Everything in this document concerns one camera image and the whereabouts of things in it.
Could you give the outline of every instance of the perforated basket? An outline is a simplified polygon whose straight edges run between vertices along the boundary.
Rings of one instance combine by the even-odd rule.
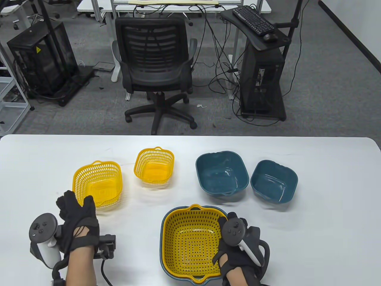
[[[160,147],[143,149],[136,158],[134,173],[144,183],[165,185],[172,176],[174,155]]]
[[[170,277],[194,285],[220,278],[218,264],[213,265],[212,258],[218,252],[221,216],[226,217],[223,210],[198,204],[166,214],[160,234],[160,262]]]
[[[78,169],[73,177],[73,192],[81,206],[89,195],[96,208],[111,206],[119,200],[122,188],[122,171],[112,161],[95,161]]]

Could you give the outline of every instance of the chair backrest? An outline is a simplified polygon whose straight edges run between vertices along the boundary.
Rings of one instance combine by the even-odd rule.
[[[181,18],[117,18],[122,62],[131,70],[165,72],[188,59],[185,21]]]

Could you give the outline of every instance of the teal bowl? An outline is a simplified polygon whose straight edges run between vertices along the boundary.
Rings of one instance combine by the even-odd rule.
[[[201,188],[212,196],[232,196],[250,181],[241,157],[231,151],[201,155],[196,171]]]
[[[250,184],[254,192],[264,200],[284,204],[292,200],[298,176],[288,167],[263,160],[255,168]]]

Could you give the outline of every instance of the hand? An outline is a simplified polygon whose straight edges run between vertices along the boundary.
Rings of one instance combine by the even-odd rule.
[[[87,196],[81,207],[74,192],[66,191],[56,202],[61,210],[59,216],[65,221],[62,227],[62,238],[59,241],[61,251],[67,256],[79,247],[94,246],[98,251],[99,223],[95,214],[95,203],[92,196]]]
[[[230,212],[228,213],[227,218],[228,219],[237,218],[237,215],[234,212]],[[244,218],[240,218],[240,219],[244,222],[247,228],[248,224],[246,219]],[[227,222],[227,219],[225,217],[220,217],[218,219],[218,223],[219,223],[221,231],[226,222]],[[217,261],[219,261],[219,267],[221,269],[221,274],[223,276],[223,279],[226,279],[226,275],[228,274],[228,272],[236,269],[237,267],[242,268],[244,274],[245,272],[253,273],[255,275],[255,278],[258,278],[258,280],[260,280],[263,277],[264,271],[266,271],[266,269],[263,269],[257,266],[251,260],[249,255],[245,251],[242,251],[239,248],[239,246],[229,246],[228,244],[226,244],[222,236],[218,245],[218,253],[213,257],[213,264],[216,263]]]

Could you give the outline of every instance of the keyboard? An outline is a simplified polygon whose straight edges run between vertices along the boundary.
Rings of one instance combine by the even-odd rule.
[[[274,26],[267,22],[259,13],[249,6],[233,9],[233,15],[244,22],[258,36],[263,36],[274,31]]]

